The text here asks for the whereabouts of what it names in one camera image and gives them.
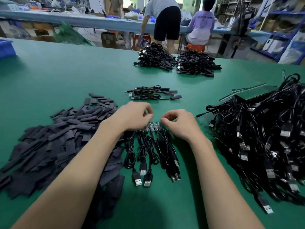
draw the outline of blue crate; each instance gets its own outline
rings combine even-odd
[[[11,40],[0,39],[0,59],[16,54]]]

